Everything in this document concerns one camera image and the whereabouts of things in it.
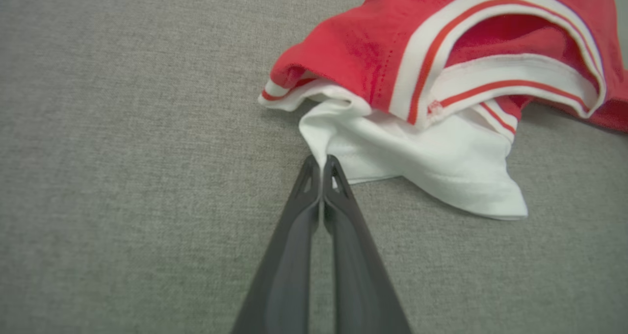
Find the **red and white shirt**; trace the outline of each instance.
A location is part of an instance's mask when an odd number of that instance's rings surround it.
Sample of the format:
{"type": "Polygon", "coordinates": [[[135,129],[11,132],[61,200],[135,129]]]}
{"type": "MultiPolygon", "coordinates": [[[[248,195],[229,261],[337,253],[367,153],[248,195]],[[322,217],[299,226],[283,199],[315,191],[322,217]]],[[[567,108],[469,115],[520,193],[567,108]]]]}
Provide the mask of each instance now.
{"type": "Polygon", "coordinates": [[[403,175],[512,220],[527,216],[505,170],[521,110],[628,131],[625,74],[614,0],[366,0],[281,55],[259,100],[321,101],[301,133],[354,182],[403,175]]]}

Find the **red stripe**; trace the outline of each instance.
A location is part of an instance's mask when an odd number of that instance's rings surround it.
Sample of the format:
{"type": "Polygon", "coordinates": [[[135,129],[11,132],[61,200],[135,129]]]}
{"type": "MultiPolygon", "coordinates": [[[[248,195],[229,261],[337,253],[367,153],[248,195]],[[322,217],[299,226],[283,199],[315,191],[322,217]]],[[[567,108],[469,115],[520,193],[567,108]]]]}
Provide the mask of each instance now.
{"type": "Polygon", "coordinates": [[[561,95],[563,97],[567,97],[569,99],[572,99],[575,102],[578,102],[584,108],[584,110],[586,112],[588,112],[587,106],[585,105],[584,101],[582,101],[582,99],[580,97],[577,97],[576,95],[570,94],[567,91],[558,90],[557,88],[554,88],[553,86],[549,86],[549,85],[545,85],[545,84],[541,84],[541,83],[536,83],[535,81],[528,81],[528,80],[496,81],[495,83],[485,84],[485,85],[482,85],[480,87],[471,89],[469,91],[465,91],[464,93],[461,93],[461,94],[449,97],[447,99],[444,99],[443,101],[440,102],[440,104],[441,104],[442,107],[447,107],[450,104],[454,104],[454,103],[460,102],[460,101],[462,101],[464,99],[468,99],[469,97],[473,97],[475,95],[483,93],[484,91],[495,90],[495,89],[500,89],[500,88],[507,88],[509,86],[531,86],[532,88],[537,88],[537,89],[549,91],[551,93],[555,93],[557,95],[561,95]]]}
{"type": "Polygon", "coordinates": [[[506,122],[504,122],[493,110],[491,110],[491,108],[489,108],[488,104],[482,102],[480,103],[480,105],[489,112],[489,114],[491,116],[493,116],[494,119],[496,119],[499,124],[501,124],[503,126],[503,128],[506,128],[507,130],[511,131],[513,134],[515,134],[517,131],[512,128],[509,124],[507,124],[506,122]]]}
{"type": "Polygon", "coordinates": [[[266,90],[262,90],[262,96],[264,97],[264,99],[266,99],[267,101],[277,101],[277,100],[281,100],[284,97],[286,97],[287,95],[289,95],[294,89],[296,88],[300,88],[301,86],[311,83],[312,81],[318,79],[317,77],[309,77],[308,79],[301,79],[299,81],[296,82],[296,85],[290,89],[290,91],[288,91],[285,95],[283,96],[273,96],[270,95],[269,93],[266,92],[266,90]]]}
{"type": "MultiPolygon", "coordinates": [[[[449,33],[456,28],[460,23],[462,23],[462,21],[468,19],[469,17],[471,17],[473,14],[480,12],[480,10],[484,10],[486,8],[490,8],[490,7],[496,7],[498,5],[525,5],[528,7],[533,7],[533,8],[538,8],[538,9],[543,9],[547,12],[549,12],[552,15],[555,15],[561,19],[563,19],[564,21],[566,21],[567,23],[569,23],[572,28],[574,28],[578,34],[581,36],[582,39],[584,39],[584,36],[582,35],[582,33],[579,31],[578,28],[575,27],[574,23],[572,23],[569,19],[567,19],[566,17],[563,17],[563,15],[560,15],[552,10],[549,10],[547,8],[544,7],[540,7],[536,4],[533,3],[528,3],[527,1],[522,1],[522,0],[490,0],[490,1],[485,1],[484,3],[478,4],[475,7],[469,8],[467,11],[465,11],[464,13],[460,14],[456,19],[453,19],[453,21],[451,21],[449,24],[447,24],[437,35],[437,37],[434,39],[433,43],[430,45],[430,48],[425,56],[425,60],[423,62],[421,71],[419,72],[419,77],[417,80],[417,85],[415,86],[415,91],[412,94],[412,101],[410,103],[410,112],[408,113],[408,122],[410,124],[415,124],[417,123],[417,114],[418,114],[418,104],[419,104],[419,97],[421,96],[421,92],[423,91],[423,88],[425,86],[425,82],[427,81],[427,77],[430,74],[431,71],[431,67],[433,65],[434,59],[436,58],[436,55],[438,53],[438,49],[441,47],[441,45],[443,44],[445,38],[447,37],[447,35],[449,35],[449,33]]],[[[593,58],[592,55],[592,51],[590,50],[590,48],[588,47],[588,44],[585,41],[585,47],[587,48],[587,52],[588,54],[591,56],[591,58],[593,58]]]]}

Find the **black tweezers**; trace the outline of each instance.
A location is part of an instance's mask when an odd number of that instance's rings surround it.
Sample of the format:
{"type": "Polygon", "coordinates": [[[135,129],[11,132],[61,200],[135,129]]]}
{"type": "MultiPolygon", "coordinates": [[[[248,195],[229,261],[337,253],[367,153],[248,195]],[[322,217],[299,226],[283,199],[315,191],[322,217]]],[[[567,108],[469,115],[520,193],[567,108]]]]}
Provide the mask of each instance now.
{"type": "Polygon", "coordinates": [[[310,244],[321,204],[325,228],[334,239],[336,333],[411,333],[336,157],[327,157],[322,178],[321,183],[318,164],[313,156],[308,157],[235,321],[233,334],[307,334],[310,244]]]}

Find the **gray fabric surface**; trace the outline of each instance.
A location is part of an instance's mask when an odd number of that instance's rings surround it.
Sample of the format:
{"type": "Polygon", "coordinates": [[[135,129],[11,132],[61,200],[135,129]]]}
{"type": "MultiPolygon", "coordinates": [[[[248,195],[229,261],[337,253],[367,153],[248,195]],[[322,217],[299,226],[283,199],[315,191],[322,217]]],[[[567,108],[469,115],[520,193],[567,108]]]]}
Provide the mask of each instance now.
{"type": "MultiPolygon", "coordinates": [[[[228,332],[308,154],[306,108],[256,97],[361,1],[0,0],[0,333],[228,332]]],[[[509,157],[524,222],[402,179],[354,193],[416,333],[619,334],[626,157],[625,135],[531,106],[509,157]]],[[[332,332],[331,249],[319,229],[312,333],[332,332]]]]}

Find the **red fabric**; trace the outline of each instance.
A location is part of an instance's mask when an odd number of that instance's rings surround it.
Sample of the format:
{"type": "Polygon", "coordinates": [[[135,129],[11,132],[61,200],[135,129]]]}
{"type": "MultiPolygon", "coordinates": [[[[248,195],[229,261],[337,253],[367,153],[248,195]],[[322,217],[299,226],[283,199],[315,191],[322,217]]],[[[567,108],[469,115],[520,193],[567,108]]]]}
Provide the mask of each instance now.
{"type": "MultiPolygon", "coordinates": [[[[271,71],[271,80],[279,86],[296,87],[310,71],[325,77],[363,97],[375,109],[390,111],[402,55],[411,35],[432,14],[454,0],[366,0],[361,7],[339,14],[317,26],[307,39],[287,50],[271,71]]],[[[621,50],[617,38],[614,0],[557,0],[574,11],[590,30],[602,59],[608,88],[605,103],[589,119],[593,124],[628,132],[628,78],[624,80],[621,50]]],[[[427,80],[430,53],[438,50],[447,31],[483,7],[500,3],[530,5],[522,0],[492,0],[469,8],[447,25],[428,51],[428,63],[417,78],[415,99],[411,102],[408,122],[417,119],[417,96],[427,80]]],[[[486,19],[465,32],[449,53],[446,66],[496,54],[540,54],[561,61],[599,85],[583,62],[577,43],[570,33],[554,23],[534,15],[502,15],[486,19]]],[[[491,85],[514,83],[493,83],[491,85]]],[[[461,95],[472,95],[473,92],[461,95]]],[[[264,96],[267,100],[280,99],[264,96]]],[[[463,99],[449,98],[449,103],[463,99]]],[[[496,99],[502,110],[521,118],[521,110],[532,97],[512,95],[496,99]]],[[[547,102],[565,109],[562,104],[547,102]]],[[[565,109],[575,114],[572,109],[565,109]]]]}

